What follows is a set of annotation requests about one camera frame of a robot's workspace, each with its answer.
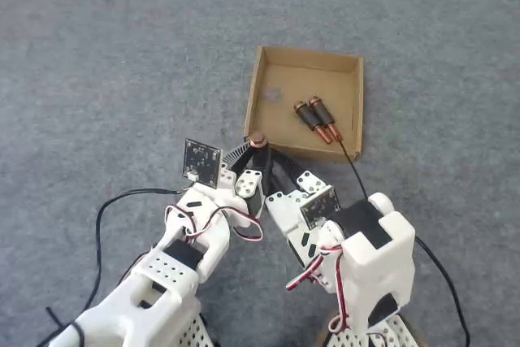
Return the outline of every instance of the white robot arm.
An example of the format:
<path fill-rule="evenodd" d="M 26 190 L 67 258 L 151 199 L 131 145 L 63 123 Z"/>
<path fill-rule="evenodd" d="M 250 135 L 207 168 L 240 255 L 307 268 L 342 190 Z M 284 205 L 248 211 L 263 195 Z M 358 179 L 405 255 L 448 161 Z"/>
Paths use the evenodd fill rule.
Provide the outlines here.
<path fill-rule="evenodd" d="M 247 169 L 236 178 L 220 150 L 191 140 L 186 141 L 184 174 L 195 183 L 167 208 L 161 240 L 108 297 L 51 341 L 51 347 L 213 346 L 200 316 L 197 288 L 228 250 L 230 227 L 246 240 L 262 239 L 257 218 L 265 198 L 263 174 Z M 259 235 L 239 232 L 250 224 Z"/>
<path fill-rule="evenodd" d="M 274 157 L 288 167 L 286 172 L 297 185 L 266 199 L 267 209 L 304 267 L 286 288 L 292 290 L 310 279 L 335 293 L 339 314 L 329 323 L 332 333 L 348 328 L 360 340 L 378 333 L 410 300 L 414 228 L 382 193 L 342 208 L 333 187 L 283 154 Z"/>

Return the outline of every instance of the black cylinder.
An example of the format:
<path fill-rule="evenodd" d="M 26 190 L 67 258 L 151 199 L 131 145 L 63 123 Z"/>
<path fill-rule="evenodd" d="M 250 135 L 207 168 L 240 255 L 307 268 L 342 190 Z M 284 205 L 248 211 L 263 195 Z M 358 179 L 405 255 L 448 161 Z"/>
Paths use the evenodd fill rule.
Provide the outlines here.
<path fill-rule="evenodd" d="M 327 110 L 322 100 L 318 97 L 312 97 L 310 99 L 310 107 L 314 110 L 314 113 L 324 125 L 333 124 L 334 118 L 331 113 Z"/>
<path fill-rule="evenodd" d="M 319 118 L 314 114 L 310 107 L 307 106 L 306 103 L 297 103 L 294 105 L 294 110 L 301 118 L 301 120 L 307 124 L 310 130 L 314 130 L 318 125 L 320 125 Z"/>

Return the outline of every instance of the wire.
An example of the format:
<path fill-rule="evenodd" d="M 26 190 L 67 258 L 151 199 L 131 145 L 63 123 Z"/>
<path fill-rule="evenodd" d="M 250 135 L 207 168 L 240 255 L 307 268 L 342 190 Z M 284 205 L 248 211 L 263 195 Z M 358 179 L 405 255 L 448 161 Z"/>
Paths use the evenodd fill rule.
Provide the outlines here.
<path fill-rule="evenodd" d="M 101 283 L 101 274 L 102 274 L 101 221 L 102 221 L 103 212 L 105 211 L 105 209 L 108 206 L 110 206 L 112 203 L 118 201 L 121 198 L 129 197 L 131 195 L 151 194 L 151 193 L 152 194 L 165 194 L 165 195 L 167 195 L 167 194 L 179 195 L 179 194 L 182 194 L 182 191 L 168 190 L 168 189 L 156 189 L 156 188 L 129 190 L 126 193 L 122 193 L 122 194 L 118 195 L 117 197 L 113 197 L 112 199 L 106 201 L 105 203 L 103 203 L 103 205 L 99 209 L 99 212 L 97 213 L 97 218 L 96 218 L 96 264 L 97 264 L 97 274 L 96 274 L 96 279 L 94 281 L 94 286 L 93 286 L 92 292 L 90 293 L 89 299 L 84 304 L 82 312 L 85 312 L 92 305 L 92 302 L 94 301 L 94 298 L 98 294 L 99 284 Z"/>
<path fill-rule="evenodd" d="M 433 251 L 430 249 L 430 247 L 427 246 L 427 244 L 421 239 L 419 236 L 415 236 L 415 242 L 424 249 L 424 252 L 427 253 L 427 255 L 430 257 L 432 262 L 437 266 L 440 273 L 446 280 L 446 283 L 449 286 L 449 290 L 452 292 L 453 300 L 455 301 L 455 307 L 457 308 L 457 314 L 458 318 L 461 322 L 462 329 L 464 330 L 464 333 L 466 334 L 466 347 L 470 347 L 471 343 L 471 335 L 470 330 L 468 329 L 468 326 L 466 324 L 466 319 L 464 318 L 464 313 L 462 312 L 461 302 L 458 299 L 457 290 L 455 289 L 455 285 L 453 284 L 453 281 L 451 277 L 449 276 L 449 273 L 446 271 L 440 260 L 435 256 Z"/>
<path fill-rule="evenodd" d="M 347 160 L 349 160 L 349 164 L 352 168 L 352 171 L 354 171 L 354 175 L 357 178 L 357 182 L 359 182 L 359 187 L 361 187 L 361 191 L 363 191 L 363 197 L 365 197 L 365 199 L 368 199 L 368 196 L 366 195 L 365 185 L 363 184 L 363 181 L 361 180 L 361 177 L 358 174 L 358 170 L 356 169 L 356 166 L 354 166 L 354 163 L 352 163 L 352 159 L 349 157 L 349 154 L 347 153 L 347 149 L 343 145 L 343 141 L 338 141 L 338 144 L 340 144 L 341 149 L 343 150 L 344 156 L 347 158 Z"/>
<path fill-rule="evenodd" d="M 129 197 L 131 195 L 137 195 L 137 194 L 173 194 L 173 195 L 179 195 L 182 194 L 183 191 L 187 190 L 189 187 L 183 189 L 182 191 L 179 190 L 170 190 L 170 189 L 160 189 L 160 188 L 144 188 L 144 189 L 132 189 L 128 190 L 125 193 L 121 193 L 117 197 L 113 197 L 112 199 L 109 199 L 105 203 L 102 204 L 101 208 L 99 209 L 99 212 L 97 213 L 96 217 L 96 264 L 97 264 L 97 274 L 96 279 L 94 280 L 94 286 L 92 289 L 92 292 L 89 295 L 89 298 L 87 299 L 87 302 L 84 304 L 84 307 L 81 311 L 81 313 L 85 312 L 91 305 L 96 297 L 96 294 L 99 290 L 99 284 L 101 283 L 101 276 L 102 276 L 102 247 L 101 247 L 101 221 L 103 212 L 105 209 L 110 206 L 112 203 L 118 201 L 121 198 Z M 80 338 L 80 347 L 83 347 L 85 345 L 85 334 L 81 330 L 80 326 L 76 322 L 71 322 L 70 324 L 67 324 L 67 326 L 62 325 L 61 322 L 58 320 L 58 317 L 54 314 L 52 309 L 50 307 L 46 307 L 45 310 L 47 311 L 47 314 L 53 319 L 53 321 L 58 325 L 58 329 L 51 332 L 44 340 L 42 340 L 40 343 L 37 344 L 37 347 L 42 347 L 47 345 L 51 340 L 53 340 L 57 335 L 59 335 L 63 329 L 68 327 L 68 325 L 72 325 L 78 332 L 78 336 Z"/>
<path fill-rule="evenodd" d="M 143 259 L 143 257 L 144 257 L 147 253 L 149 253 L 149 251 L 145 251 L 145 252 L 143 252 L 143 253 L 137 255 L 137 258 L 135 258 L 135 259 L 133 260 L 133 262 L 130 264 L 130 266 L 128 266 L 128 268 L 124 271 L 123 275 L 122 275 L 121 278 L 119 279 L 119 282 L 117 283 L 117 286 L 119 286 L 119 285 L 121 284 L 121 282 L 123 282 L 123 281 L 127 278 L 127 276 L 128 276 L 128 274 L 130 273 L 130 271 L 134 268 L 134 266 L 135 266 L 135 265 L 136 265 L 136 264 L 137 264 L 141 259 Z"/>
<path fill-rule="evenodd" d="M 347 308 L 345 305 L 345 295 L 343 294 L 343 281 L 341 280 L 340 261 L 342 256 L 343 253 L 341 253 L 336 258 L 336 261 L 334 263 L 334 279 L 336 280 L 336 298 L 338 300 L 338 309 L 340 313 L 334 316 L 328 323 L 328 330 L 332 333 L 341 332 L 348 327 L 347 318 L 349 317 L 349 314 L 347 313 Z"/>
<path fill-rule="evenodd" d="M 235 234 L 237 234 L 238 237 L 240 237 L 243 240 L 246 241 L 261 241 L 263 239 L 263 229 L 262 225 L 251 215 L 248 215 L 247 213 L 244 213 L 242 210 L 237 209 L 233 206 L 219 206 L 215 210 L 211 212 L 210 217 L 208 218 L 207 222 L 204 224 L 204 227 L 200 231 L 195 231 L 193 233 L 186 233 L 186 237 L 189 239 L 195 239 L 199 237 L 202 233 L 207 231 L 210 228 L 210 225 L 212 221 L 214 220 L 214 217 L 222 210 L 232 210 L 235 213 L 237 213 L 239 216 L 243 217 L 244 219 L 247 219 L 250 221 L 253 225 L 255 225 L 259 231 L 258 236 L 246 236 L 243 233 L 240 233 L 236 230 L 236 228 L 233 227 L 233 231 Z"/>
<path fill-rule="evenodd" d="M 322 262 L 323 255 L 317 255 L 312 261 L 310 261 L 310 263 L 307 265 L 305 270 L 300 275 L 294 277 L 285 285 L 285 288 L 289 292 L 296 288 L 301 282 L 309 278 L 312 275 L 312 273 L 318 269 L 319 265 L 322 264 Z"/>

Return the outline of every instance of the cylindrical object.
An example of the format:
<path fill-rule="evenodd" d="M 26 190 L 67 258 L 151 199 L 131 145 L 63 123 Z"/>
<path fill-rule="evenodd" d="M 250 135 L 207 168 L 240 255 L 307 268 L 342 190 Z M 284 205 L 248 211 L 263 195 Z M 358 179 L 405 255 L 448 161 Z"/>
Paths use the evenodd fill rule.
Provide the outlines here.
<path fill-rule="evenodd" d="M 313 111 L 304 102 L 296 102 L 294 104 L 294 110 L 296 114 L 301 118 L 303 122 L 307 124 L 310 130 L 314 130 L 319 124 L 319 118 L 313 113 Z"/>
<path fill-rule="evenodd" d="M 314 95 L 309 100 L 309 106 L 313 110 L 313 112 L 316 114 L 316 116 L 319 118 L 319 120 L 327 126 L 328 130 L 331 131 L 332 135 L 334 136 L 334 139 L 336 141 L 342 141 L 343 137 L 341 136 L 340 131 L 338 130 L 337 126 L 335 125 L 335 120 L 332 114 L 329 112 L 329 110 L 325 107 L 325 105 L 322 102 L 322 99 L 316 95 Z"/>
<path fill-rule="evenodd" d="M 322 102 L 320 97 L 314 95 L 309 100 L 309 106 L 312 108 L 316 116 L 321 119 L 324 125 L 329 125 L 335 123 L 334 117 L 332 117 L 331 113 L 327 110 L 325 105 Z"/>
<path fill-rule="evenodd" d="M 298 114 L 303 122 L 307 124 L 310 130 L 319 134 L 319 136 L 327 143 L 330 144 L 332 139 L 329 137 L 325 129 L 321 125 L 321 121 L 310 109 L 310 107 L 304 102 L 296 102 L 294 104 L 294 111 Z"/>

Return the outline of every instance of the cardboard box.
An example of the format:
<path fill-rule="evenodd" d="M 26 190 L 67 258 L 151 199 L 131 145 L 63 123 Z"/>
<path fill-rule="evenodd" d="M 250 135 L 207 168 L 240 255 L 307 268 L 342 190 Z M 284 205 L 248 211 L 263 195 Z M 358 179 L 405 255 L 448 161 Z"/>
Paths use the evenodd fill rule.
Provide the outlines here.
<path fill-rule="evenodd" d="M 300 120 L 297 101 L 319 95 L 336 120 L 351 158 L 361 153 L 363 58 L 346 54 L 260 46 L 245 117 L 246 136 L 259 130 L 276 149 L 303 158 L 341 161 L 340 146 L 325 144 Z"/>

